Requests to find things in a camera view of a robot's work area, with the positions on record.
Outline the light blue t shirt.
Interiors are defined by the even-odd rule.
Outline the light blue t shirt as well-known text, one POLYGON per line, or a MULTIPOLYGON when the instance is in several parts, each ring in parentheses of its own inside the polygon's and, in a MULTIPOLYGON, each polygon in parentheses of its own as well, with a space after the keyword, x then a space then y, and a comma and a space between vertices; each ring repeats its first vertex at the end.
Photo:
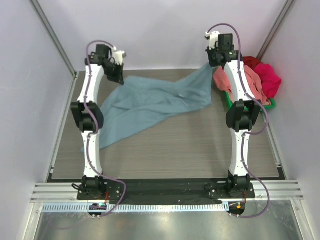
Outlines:
POLYGON ((176 82, 128 76, 103 102, 99 147, 107 148, 179 114, 212 104, 209 64, 176 82))

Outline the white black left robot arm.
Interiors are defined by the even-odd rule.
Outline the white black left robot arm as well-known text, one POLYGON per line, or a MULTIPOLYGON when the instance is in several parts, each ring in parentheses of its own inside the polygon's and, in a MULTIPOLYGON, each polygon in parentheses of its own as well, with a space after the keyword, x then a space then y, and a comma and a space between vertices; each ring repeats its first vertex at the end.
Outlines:
POLYGON ((84 150, 81 184, 73 185, 80 200, 104 200, 109 196, 100 161, 100 133, 104 126, 104 115, 97 101, 103 77, 119 85, 124 84, 125 57, 123 50, 118 50, 107 41, 94 40, 86 47, 85 79, 79 97, 70 104, 84 150))

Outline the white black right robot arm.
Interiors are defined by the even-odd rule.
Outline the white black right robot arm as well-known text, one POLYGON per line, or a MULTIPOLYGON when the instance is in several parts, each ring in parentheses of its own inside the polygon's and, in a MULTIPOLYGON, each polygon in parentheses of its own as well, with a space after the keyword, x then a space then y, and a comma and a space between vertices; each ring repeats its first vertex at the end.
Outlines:
POLYGON ((231 133, 231 164, 225 183, 206 185, 211 199, 241 198, 252 190, 248 172, 250 133, 261 107, 254 101, 248 84, 241 53, 234 49, 233 35, 218 31, 206 32, 209 41, 206 52, 211 67, 221 67, 228 77, 234 103, 225 121, 231 133))

